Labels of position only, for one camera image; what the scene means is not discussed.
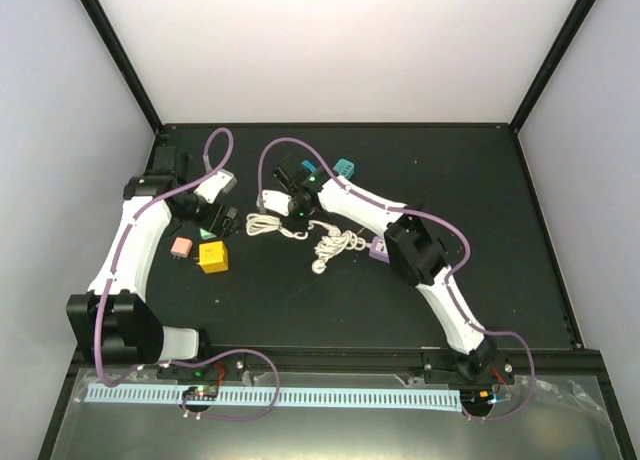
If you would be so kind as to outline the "yellow cube socket adapter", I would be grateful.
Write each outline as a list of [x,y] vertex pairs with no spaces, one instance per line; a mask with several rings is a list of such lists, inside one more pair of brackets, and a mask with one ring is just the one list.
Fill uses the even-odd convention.
[[205,274],[220,273],[229,270],[227,247],[222,240],[199,245],[198,265]]

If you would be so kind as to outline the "blue cube plug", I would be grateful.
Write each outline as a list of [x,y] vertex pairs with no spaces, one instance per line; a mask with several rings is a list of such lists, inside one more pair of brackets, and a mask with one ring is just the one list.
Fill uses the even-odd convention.
[[317,167],[309,160],[303,160],[301,165],[309,172],[313,173],[317,170]]

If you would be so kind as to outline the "pink plug adapter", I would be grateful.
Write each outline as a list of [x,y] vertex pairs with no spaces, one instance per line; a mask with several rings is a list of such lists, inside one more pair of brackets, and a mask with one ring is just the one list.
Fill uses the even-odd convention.
[[192,240],[184,237],[176,237],[171,246],[170,253],[174,258],[186,259],[189,257],[192,248]]

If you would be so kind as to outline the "teal plug adapter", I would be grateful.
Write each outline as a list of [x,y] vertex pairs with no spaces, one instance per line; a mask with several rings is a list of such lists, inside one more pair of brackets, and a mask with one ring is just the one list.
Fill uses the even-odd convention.
[[342,176],[345,179],[349,180],[353,177],[355,173],[355,164],[348,159],[340,158],[334,164],[333,171],[338,176]]

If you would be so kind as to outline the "green plug adapter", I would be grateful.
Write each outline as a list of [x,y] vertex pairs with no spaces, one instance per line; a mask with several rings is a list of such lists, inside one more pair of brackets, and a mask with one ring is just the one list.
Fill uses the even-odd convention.
[[200,236],[201,236],[201,238],[202,238],[203,240],[205,240],[205,239],[211,239],[211,238],[213,238],[213,237],[214,237],[214,235],[213,235],[211,232],[206,231],[206,230],[204,230],[204,229],[200,229],[200,230],[199,230],[199,232],[200,232]]

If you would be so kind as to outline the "purple power strip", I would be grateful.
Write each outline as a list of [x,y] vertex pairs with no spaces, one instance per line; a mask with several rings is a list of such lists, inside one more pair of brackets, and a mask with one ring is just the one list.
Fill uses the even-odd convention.
[[384,239],[380,236],[374,236],[369,245],[369,256],[375,260],[389,263],[389,255]]

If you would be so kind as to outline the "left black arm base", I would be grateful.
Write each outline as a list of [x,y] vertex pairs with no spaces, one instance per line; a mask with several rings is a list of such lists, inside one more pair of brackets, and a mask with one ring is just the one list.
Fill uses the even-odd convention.
[[160,379],[186,381],[239,380],[248,365],[248,349],[217,351],[213,357],[196,360],[175,360],[168,366],[159,366]]

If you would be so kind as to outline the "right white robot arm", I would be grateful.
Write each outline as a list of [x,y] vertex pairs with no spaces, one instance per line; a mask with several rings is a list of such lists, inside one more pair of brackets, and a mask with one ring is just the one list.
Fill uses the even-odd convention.
[[495,341],[466,304],[442,242],[429,234],[417,210],[376,196],[323,167],[311,171],[282,161],[273,176],[287,197],[283,215],[296,221],[316,212],[340,215],[380,237],[391,269],[420,292],[441,324],[449,347],[457,353],[457,376],[476,383],[490,372]]

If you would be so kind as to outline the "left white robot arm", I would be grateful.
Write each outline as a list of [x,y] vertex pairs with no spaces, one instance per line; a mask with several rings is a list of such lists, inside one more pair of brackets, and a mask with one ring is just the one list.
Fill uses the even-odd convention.
[[146,303],[150,269],[172,221],[192,222],[217,237],[236,232],[236,208],[221,202],[236,184],[224,169],[196,186],[187,182],[188,154],[160,147],[152,164],[123,190],[120,224],[109,253],[86,293],[72,295],[66,314],[84,360],[94,359],[101,337],[104,363],[152,364],[179,360],[193,379],[214,368],[213,352],[202,346],[204,330],[165,326]]

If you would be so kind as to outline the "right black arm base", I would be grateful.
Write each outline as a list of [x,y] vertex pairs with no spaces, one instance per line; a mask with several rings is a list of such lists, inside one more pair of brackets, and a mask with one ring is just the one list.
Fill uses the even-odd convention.
[[427,383],[448,385],[489,385],[504,382],[511,386],[514,376],[505,370],[509,357],[494,354],[480,364],[450,349],[422,352],[421,370],[415,372]]

